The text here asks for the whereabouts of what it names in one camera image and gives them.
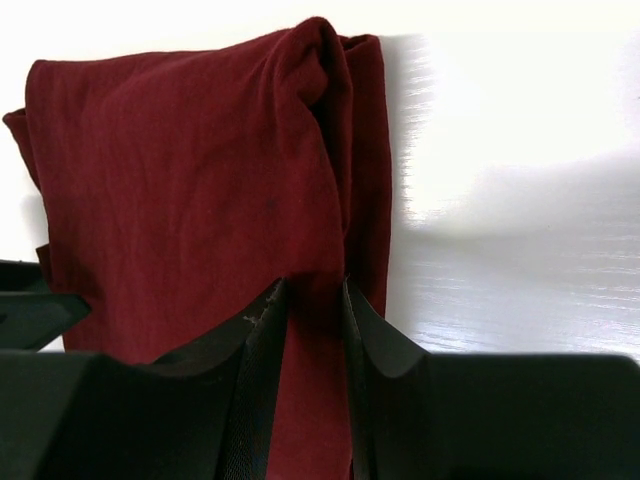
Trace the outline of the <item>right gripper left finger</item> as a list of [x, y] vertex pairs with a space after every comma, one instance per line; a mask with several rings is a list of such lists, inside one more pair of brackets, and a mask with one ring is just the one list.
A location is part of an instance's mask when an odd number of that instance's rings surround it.
[[150, 364], [1, 349], [5, 479], [262, 479], [287, 329], [277, 280]]

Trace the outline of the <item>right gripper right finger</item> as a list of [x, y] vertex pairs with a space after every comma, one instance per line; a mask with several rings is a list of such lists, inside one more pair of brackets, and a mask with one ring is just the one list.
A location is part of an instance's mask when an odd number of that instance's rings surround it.
[[639, 367], [604, 354], [431, 353], [343, 284], [357, 479], [635, 479]]

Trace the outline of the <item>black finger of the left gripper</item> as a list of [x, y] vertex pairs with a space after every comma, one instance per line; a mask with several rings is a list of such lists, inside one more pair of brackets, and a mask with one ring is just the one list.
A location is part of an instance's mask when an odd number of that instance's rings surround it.
[[2, 350], [41, 350], [90, 312], [80, 296], [53, 293], [38, 263], [1, 261]]

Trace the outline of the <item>dark red t shirt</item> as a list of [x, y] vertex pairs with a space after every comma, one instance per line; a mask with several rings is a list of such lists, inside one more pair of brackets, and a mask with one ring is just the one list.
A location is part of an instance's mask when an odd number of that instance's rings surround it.
[[39, 60], [4, 123], [43, 198], [46, 280], [92, 308], [65, 346], [148, 362], [284, 277], [267, 475], [350, 478], [342, 283], [383, 311], [391, 236], [380, 40], [314, 17], [220, 50]]

